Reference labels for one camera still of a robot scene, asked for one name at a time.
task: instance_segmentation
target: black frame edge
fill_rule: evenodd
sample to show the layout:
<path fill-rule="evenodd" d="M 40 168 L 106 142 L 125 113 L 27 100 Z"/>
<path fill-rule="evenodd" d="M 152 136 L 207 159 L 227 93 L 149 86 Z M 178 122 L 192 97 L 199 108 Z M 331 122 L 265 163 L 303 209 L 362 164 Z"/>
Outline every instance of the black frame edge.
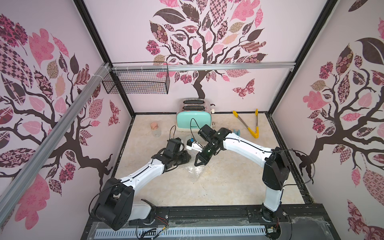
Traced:
<path fill-rule="evenodd" d="M 76 8 L 80 13 L 80 16 L 83 19 L 83 22 L 84 22 L 85 26 L 87 27 L 88 32 L 91 35 L 91 38 L 92 38 L 93 42 L 95 43 L 96 48 L 99 51 L 99 54 L 100 54 L 102 60 L 105 63 L 109 63 L 110 66 L 112 66 L 112 64 L 111 64 L 112 61 L 109 58 L 109 55 L 107 53 L 107 50 L 105 49 L 103 42 L 101 41 L 101 37 L 96 30 L 96 26 L 93 23 L 91 15 L 89 14 L 88 9 L 87 9 L 84 1 L 83 0 L 73 0 L 73 2 L 75 3 Z M 122 91 L 121 82 L 119 81 L 117 76 L 113 73 L 113 71 L 111 71 L 110 74 L 112 76 L 113 81 L 116 84 L 117 89 L 119 90 L 120 96 L 121 96 L 128 112 L 129 112 L 129 114 L 131 115 L 131 117 L 133 117 L 135 115 L 135 112 L 133 110 L 131 103 L 129 102 L 127 95 Z"/>
<path fill-rule="evenodd" d="M 281 85 L 279 92 L 277 93 L 276 97 L 274 98 L 271 107 L 269 108 L 269 114 L 273 114 L 273 112 L 276 110 L 279 102 L 283 98 L 285 91 L 288 89 L 289 85 L 291 84 L 293 78 L 295 77 L 299 67 L 303 63 L 305 57 L 308 54 L 308 51 L 311 49 L 314 41 L 316 40 L 317 36 L 319 35 L 321 29 L 323 28 L 324 24 L 326 23 L 328 17 L 330 16 L 334 6 L 338 0 L 328 0 L 325 5 L 323 10 L 320 13 L 320 16 L 316 20 L 315 25 L 313 26 L 310 34 L 308 35 L 307 40 L 305 41 L 303 47 L 300 50 L 299 55 L 297 56 L 295 62 L 296 65 L 293 69 L 293 71 L 289 72 L 287 77 L 285 78 L 283 84 Z"/>

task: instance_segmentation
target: vent grille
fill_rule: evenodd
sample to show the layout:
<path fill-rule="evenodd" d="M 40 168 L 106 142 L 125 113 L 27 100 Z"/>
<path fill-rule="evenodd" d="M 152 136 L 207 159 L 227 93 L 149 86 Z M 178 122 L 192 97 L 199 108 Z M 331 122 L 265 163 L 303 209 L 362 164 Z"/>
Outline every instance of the vent grille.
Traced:
<path fill-rule="evenodd" d="M 192 110 L 198 110 L 198 111 L 204 111 L 204 106 L 184 106 L 183 110 L 185 111 L 192 111 Z"/>
<path fill-rule="evenodd" d="M 187 100 L 184 100 L 183 103 L 184 104 L 204 104 L 205 101 L 200 99 L 187 99 Z"/>
<path fill-rule="evenodd" d="M 139 228 L 137 230 L 138 237 L 141 233 L 150 228 Z M 156 235 L 162 228 L 151 233 L 150 236 Z M 136 238 L 135 228 L 124 228 L 117 231 L 112 229 L 97 229 L 95 239 L 118 239 L 118 238 Z M 258 226 L 220 226 L 220 227 L 172 227 L 159 235 L 164 237 L 219 237 L 219 236 L 252 236 L 265 235 L 265 227 Z"/>

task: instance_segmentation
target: aluminum rail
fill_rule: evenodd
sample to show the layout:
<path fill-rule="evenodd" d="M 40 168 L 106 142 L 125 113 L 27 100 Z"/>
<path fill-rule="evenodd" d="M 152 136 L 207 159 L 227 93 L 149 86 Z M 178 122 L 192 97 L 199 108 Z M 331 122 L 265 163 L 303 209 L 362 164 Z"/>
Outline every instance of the aluminum rail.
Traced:
<path fill-rule="evenodd" d="M 295 62 L 265 62 L 265 63 L 220 63 L 220 64 L 189 64 L 168 65 L 168 71 L 208 71 L 232 69 L 261 69 L 261 68 L 294 68 Z M 136 65 L 115 66 L 112 70 L 156 70 L 167 69 L 167 65 Z"/>
<path fill-rule="evenodd" d="M 65 132 L 68 130 L 80 110 L 84 107 L 87 100 L 101 81 L 109 74 L 109 64 L 103 63 L 84 87 L 80 95 L 75 99 L 69 109 L 64 113 L 51 133 L 37 148 L 31 159 L 23 166 L 20 173 L 15 177 L 11 184 L 5 189 L 0 197 L 0 225 L 4 223 L 8 215 L 19 202 L 25 191 L 35 180 L 41 167 L 47 161 L 52 151 L 57 147 Z"/>

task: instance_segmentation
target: marble floor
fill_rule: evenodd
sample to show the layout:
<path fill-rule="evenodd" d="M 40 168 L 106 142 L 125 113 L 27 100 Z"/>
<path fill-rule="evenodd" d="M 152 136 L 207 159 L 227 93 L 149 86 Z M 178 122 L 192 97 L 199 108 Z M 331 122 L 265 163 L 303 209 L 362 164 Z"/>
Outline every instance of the marble floor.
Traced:
<path fill-rule="evenodd" d="M 254 114 L 239 114 L 252 128 L 256 129 Z M 265 114 L 259 114 L 260 136 L 255 139 L 233 114 L 213 114 L 215 130 L 225 127 L 240 129 L 240 137 L 256 144 L 275 148 L 276 138 Z M 161 128 L 160 137 L 151 134 L 150 123 L 157 121 Z M 125 177 L 144 164 L 160 149 L 166 147 L 170 128 L 176 124 L 176 115 L 137 115 L 129 134 L 115 177 Z M 202 145 L 206 142 L 194 134 Z M 190 132 L 176 131 L 175 137 L 183 141 Z M 251 160 L 232 151 L 221 151 L 213 156 L 206 166 L 194 167 L 196 151 L 190 152 L 192 159 L 188 164 L 156 177 L 135 192 L 136 199 L 147 199 L 156 206 L 193 205 L 256 205 L 262 204 L 265 197 L 265 184 L 262 181 L 263 169 Z M 287 180 L 294 184 L 292 174 Z M 282 204 L 303 204 L 297 186 L 286 186 Z"/>

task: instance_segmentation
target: small glass bottle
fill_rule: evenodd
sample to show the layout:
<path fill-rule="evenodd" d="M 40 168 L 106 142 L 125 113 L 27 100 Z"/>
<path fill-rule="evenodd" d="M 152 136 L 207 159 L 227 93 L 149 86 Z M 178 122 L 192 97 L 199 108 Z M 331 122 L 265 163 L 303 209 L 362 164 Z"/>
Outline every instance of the small glass bottle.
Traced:
<path fill-rule="evenodd" d="M 159 125 L 157 122 L 152 122 L 151 123 L 151 132 L 154 137 L 160 137 L 161 135 L 161 129 L 159 128 Z"/>

